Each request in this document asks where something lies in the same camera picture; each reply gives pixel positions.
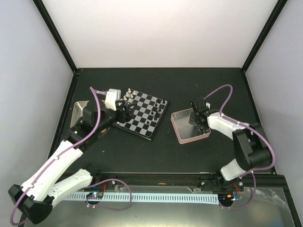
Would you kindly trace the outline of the right black frame post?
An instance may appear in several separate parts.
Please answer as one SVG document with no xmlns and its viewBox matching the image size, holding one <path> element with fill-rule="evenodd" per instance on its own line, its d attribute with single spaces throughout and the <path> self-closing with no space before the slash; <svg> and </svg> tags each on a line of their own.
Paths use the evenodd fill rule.
<svg viewBox="0 0 303 227">
<path fill-rule="evenodd" d="M 268 36 L 269 32 L 271 31 L 272 27 L 274 26 L 276 20 L 278 19 L 287 2 L 288 0 L 278 0 L 276 2 L 273 10 L 271 11 L 268 19 L 266 20 L 260 34 L 258 35 L 251 51 L 249 52 L 241 68 L 243 72 L 247 72 L 247 70 L 249 69 L 250 65 L 252 64 L 254 58 L 256 57 L 258 51 L 260 50 L 262 44 L 264 43 L 266 37 Z"/>
</svg>

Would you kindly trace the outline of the left black frame post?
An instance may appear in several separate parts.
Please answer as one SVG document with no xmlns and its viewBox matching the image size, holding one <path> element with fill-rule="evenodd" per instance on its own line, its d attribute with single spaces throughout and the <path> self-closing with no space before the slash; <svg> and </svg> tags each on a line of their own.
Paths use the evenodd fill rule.
<svg viewBox="0 0 303 227">
<path fill-rule="evenodd" d="M 57 46 L 59 47 L 61 53 L 63 54 L 70 69 L 72 70 L 73 73 L 75 73 L 78 69 L 77 69 L 57 27 L 55 26 L 45 4 L 43 3 L 42 0 L 33 0 L 33 3 L 35 4 L 35 7 L 37 8 L 38 12 L 40 13 L 43 21 L 45 22 L 47 28 L 49 29 L 52 37 L 54 38 Z"/>
</svg>

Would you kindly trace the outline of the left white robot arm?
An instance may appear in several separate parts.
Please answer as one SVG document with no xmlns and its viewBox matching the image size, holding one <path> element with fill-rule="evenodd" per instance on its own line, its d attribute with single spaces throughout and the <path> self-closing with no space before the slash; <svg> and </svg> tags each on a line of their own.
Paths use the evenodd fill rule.
<svg viewBox="0 0 303 227">
<path fill-rule="evenodd" d="M 102 101 L 96 104 L 96 107 L 91 104 L 84 107 L 82 116 L 70 128 L 66 138 L 32 177 L 21 185 L 14 184 L 9 188 L 8 194 L 14 203 L 11 225 L 18 226 L 14 222 L 16 210 L 20 210 L 33 224 L 39 224 L 68 195 L 88 186 L 96 189 L 101 185 L 101 176 L 90 164 L 72 176 L 59 180 L 67 168 L 98 140 L 103 130 L 114 123 L 130 121 L 136 106 L 136 103 L 125 100 L 116 100 L 112 108 Z"/>
</svg>

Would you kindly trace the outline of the black and silver chessboard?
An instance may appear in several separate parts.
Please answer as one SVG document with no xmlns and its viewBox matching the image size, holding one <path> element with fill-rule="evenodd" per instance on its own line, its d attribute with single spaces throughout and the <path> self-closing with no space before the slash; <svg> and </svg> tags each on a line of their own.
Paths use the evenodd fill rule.
<svg viewBox="0 0 303 227">
<path fill-rule="evenodd" d="M 166 99 L 161 99 L 161 98 L 146 94 L 144 92 L 141 92 L 141 91 L 138 91 L 138 90 L 135 90 L 132 88 L 130 88 L 130 89 L 131 89 L 132 93 L 133 93 L 133 91 L 138 92 L 136 96 L 131 94 L 130 97 L 127 97 L 127 92 L 124 95 L 127 97 L 127 101 L 126 101 L 127 103 L 137 102 L 137 106 L 132 114 L 132 118 L 130 121 L 128 121 L 126 123 L 114 123 L 114 126 L 151 141 L 156 133 L 157 128 L 160 125 L 160 122 L 161 122 L 168 106 L 169 106 L 169 101 Z M 156 102 L 157 99 L 160 100 L 160 103 L 158 103 L 159 107 L 156 107 L 157 111 L 154 112 L 152 110 L 152 108 L 155 107 L 155 103 L 157 103 Z M 148 119 L 150 112 L 154 113 L 152 120 Z M 160 114 L 159 118 L 155 117 L 156 113 Z"/>
</svg>

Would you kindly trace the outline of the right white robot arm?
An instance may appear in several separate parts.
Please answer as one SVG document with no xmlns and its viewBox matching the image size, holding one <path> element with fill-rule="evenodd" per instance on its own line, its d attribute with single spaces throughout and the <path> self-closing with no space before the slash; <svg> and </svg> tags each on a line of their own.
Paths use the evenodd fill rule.
<svg viewBox="0 0 303 227">
<path fill-rule="evenodd" d="M 191 101 L 191 106 L 193 111 L 189 124 L 196 126 L 203 135 L 215 130 L 233 141 L 234 159 L 215 175 L 218 190 L 226 191 L 236 178 L 246 172 L 273 163 L 273 151 L 260 124 L 251 125 L 231 119 L 218 110 L 210 109 L 202 97 Z"/>
</svg>

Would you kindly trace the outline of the pink metal tin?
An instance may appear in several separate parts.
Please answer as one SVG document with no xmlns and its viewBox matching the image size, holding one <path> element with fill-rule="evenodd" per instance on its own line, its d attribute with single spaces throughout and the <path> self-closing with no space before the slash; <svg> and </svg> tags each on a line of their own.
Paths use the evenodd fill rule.
<svg viewBox="0 0 303 227">
<path fill-rule="evenodd" d="M 179 144 L 190 143 L 209 137 L 211 130 L 201 130 L 196 123 L 190 124 L 193 109 L 185 109 L 171 114 L 171 122 Z"/>
</svg>

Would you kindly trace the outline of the black frame post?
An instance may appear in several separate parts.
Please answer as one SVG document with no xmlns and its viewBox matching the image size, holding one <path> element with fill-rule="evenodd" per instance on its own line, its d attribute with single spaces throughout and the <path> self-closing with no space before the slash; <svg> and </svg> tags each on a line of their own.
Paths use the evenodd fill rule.
<svg viewBox="0 0 303 227">
<path fill-rule="evenodd" d="M 63 54 L 70 69 L 72 70 L 73 73 L 75 73 L 78 69 L 77 69 L 57 27 L 55 26 L 45 4 L 43 3 L 42 0 L 33 0 L 33 3 L 35 4 L 35 7 L 37 8 L 38 12 L 40 13 L 43 21 L 45 22 L 47 28 L 49 29 L 52 37 L 54 38 L 57 46 L 59 47 L 61 53 Z"/>
<path fill-rule="evenodd" d="M 260 50 L 262 44 L 264 43 L 266 37 L 268 36 L 269 32 L 271 31 L 272 27 L 274 26 L 276 20 L 278 19 L 287 2 L 288 0 L 278 0 L 276 2 L 273 10 L 271 11 L 268 19 L 266 20 L 260 34 L 258 35 L 251 51 L 249 52 L 241 68 L 243 72 L 247 72 L 247 70 L 249 69 L 250 65 L 252 64 L 254 58 L 256 57 L 258 51 Z"/>
</svg>

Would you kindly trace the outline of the small green circuit board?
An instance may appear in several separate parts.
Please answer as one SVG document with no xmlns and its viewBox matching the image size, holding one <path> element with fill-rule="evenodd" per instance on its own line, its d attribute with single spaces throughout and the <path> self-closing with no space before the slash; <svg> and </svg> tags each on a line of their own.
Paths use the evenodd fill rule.
<svg viewBox="0 0 303 227">
<path fill-rule="evenodd" d="M 86 196 L 87 199 L 102 199 L 103 192 L 90 192 Z"/>
</svg>

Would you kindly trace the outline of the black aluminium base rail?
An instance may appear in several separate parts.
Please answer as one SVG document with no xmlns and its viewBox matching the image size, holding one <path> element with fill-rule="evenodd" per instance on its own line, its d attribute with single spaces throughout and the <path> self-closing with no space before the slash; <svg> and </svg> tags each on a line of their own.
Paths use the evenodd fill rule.
<svg viewBox="0 0 303 227">
<path fill-rule="evenodd" d="M 233 189 L 242 190 L 244 187 L 281 187 L 288 189 L 286 179 L 283 175 L 276 174 L 247 174 L 242 178 L 226 181 L 217 174 L 126 174 L 126 173 L 99 173 L 93 177 L 90 185 L 109 180 L 110 184 L 118 183 L 118 180 L 129 186 L 197 186 L 203 191 L 227 192 Z"/>
</svg>

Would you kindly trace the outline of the gold metal tin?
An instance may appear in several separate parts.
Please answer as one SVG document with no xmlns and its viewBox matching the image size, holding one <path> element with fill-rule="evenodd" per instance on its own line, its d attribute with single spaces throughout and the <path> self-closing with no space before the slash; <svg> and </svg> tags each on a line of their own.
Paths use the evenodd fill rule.
<svg viewBox="0 0 303 227">
<path fill-rule="evenodd" d="M 80 125 L 91 132 L 97 122 L 98 109 L 94 101 L 78 101 L 74 104 L 70 128 Z"/>
</svg>

